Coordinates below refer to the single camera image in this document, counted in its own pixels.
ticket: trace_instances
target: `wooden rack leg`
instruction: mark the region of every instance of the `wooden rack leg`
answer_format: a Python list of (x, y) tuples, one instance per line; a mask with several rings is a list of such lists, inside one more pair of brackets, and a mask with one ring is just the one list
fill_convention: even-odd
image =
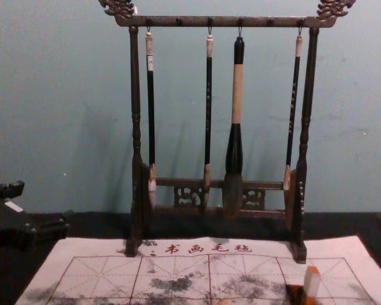
[(307, 173), (306, 152), (309, 140), (309, 124), (311, 122), (312, 98), (316, 67), (316, 48), (319, 28), (309, 30), (309, 51), (306, 66), (304, 102), (302, 106), (302, 131), (300, 133), (299, 158), (295, 183), (295, 200), (293, 202), (293, 218), (290, 241), (293, 256), (298, 263), (306, 262), (306, 246), (304, 244), (304, 199)]
[(138, 27), (130, 27), (130, 67), (131, 67), (131, 117), (133, 119), (133, 203), (131, 204), (131, 233), (127, 240), (125, 254), (136, 256), (142, 242), (144, 229), (148, 226), (147, 217), (149, 168), (142, 163), (140, 131), (140, 75), (138, 68)]

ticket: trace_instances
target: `black tablecloth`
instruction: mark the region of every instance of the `black tablecloth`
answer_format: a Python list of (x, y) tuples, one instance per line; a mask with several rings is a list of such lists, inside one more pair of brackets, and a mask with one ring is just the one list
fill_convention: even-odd
[[(34, 215), (45, 220), (48, 215)], [(381, 232), (375, 213), (307, 213), (305, 239), (358, 235), (381, 267)], [(113, 213), (76, 213), (69, 218), (69, 237), (127, 238), (130, 216)], [(221, 219), (159, 216), (150, 227), (148, 238), (195, 238), (201, 236), (283, 240), (284, 224), (274, 219)], [(37, 246), (32, 252), (0, 248), (0, 305), (14, 304), (55, 243)]]

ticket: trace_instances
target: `white label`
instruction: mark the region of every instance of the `white label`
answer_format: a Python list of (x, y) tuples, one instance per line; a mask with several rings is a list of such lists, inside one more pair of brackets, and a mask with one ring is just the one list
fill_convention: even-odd
[(9, 208), (12, 208), (14, 211), (20, 213), (20, 212), (23, 212), (23, 209), (20, 208), (18, 205), (16, 205), (15, 203), (11, 202), (11, 201), (7, 201), (7, 202), (4, 202), (4, 204), (9, 207)]
[(154, 59), (152, 55), (147, 55), (147, 71), (154, 70)]

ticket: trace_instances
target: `carved dragon finial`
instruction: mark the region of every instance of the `carved dragon finial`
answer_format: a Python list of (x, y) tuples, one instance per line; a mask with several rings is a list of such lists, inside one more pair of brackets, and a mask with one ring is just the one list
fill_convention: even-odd
[(104, 8), (108, 6), (109, 8), (104, 10), (109, 16), (122, 16), (124, 19), (131, 18), (134, 13), (134, 4), (131, 0), (99, 0), (100, 5)]
[(318, 19), (328, 20), (346, 16), (349, 12), (344, 11), (344, 8), (351, 8), (356, 0), (321, 0), (317, 11)]

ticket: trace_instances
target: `teal wall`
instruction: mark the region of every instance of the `teal wall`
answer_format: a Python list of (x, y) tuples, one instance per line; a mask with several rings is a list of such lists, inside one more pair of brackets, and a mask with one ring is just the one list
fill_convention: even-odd
[[(314, 15), (317, 1), (135, 1), (151, 15)], [(206, 29), (152, 29), (157, 173), (201, 177)], [(224, 176), (237, 29), (213, 29), (212, 177)], [(282, 180), (296, 29), (243, 29), (245, 179)], [(140, 29), (142, 155), (148, 160), (145, 29)], [(307, 55), (308, 32), (304, 30)], [(23, 179), (30, 212), (128, 212), (129, 36), (97, 1), (0, 1), (0, 180)], [(319, 35), (307, 154), (307, 211), (381, 211), (381, 0)], [(300, 133), (305, 61), (301, 63)], [(298, 136), (293, 164), (298, 158)], [(159, 202), (171, 193), (160, 189)], [(220, 204), (213, 193), (212, 205)], [(282, 207), (282, 193), (267, 206)]]

